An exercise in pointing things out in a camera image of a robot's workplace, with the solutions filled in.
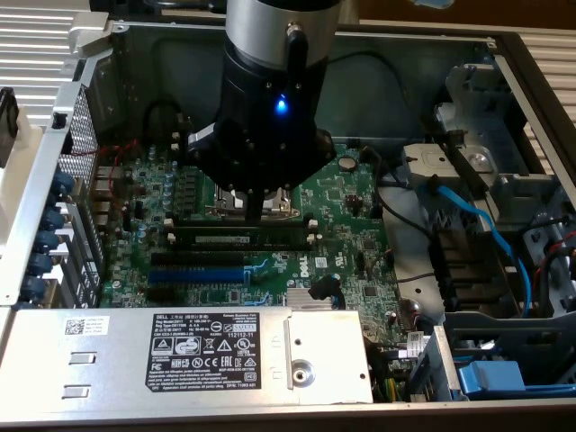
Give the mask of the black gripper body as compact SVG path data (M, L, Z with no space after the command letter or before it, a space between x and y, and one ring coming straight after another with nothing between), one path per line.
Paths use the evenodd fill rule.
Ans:
M258 158L274 143L319 129L315 116L327 65L323 58L291 76L285 68L264 67L227 45L214 131L224 151L248 171L250 187Z

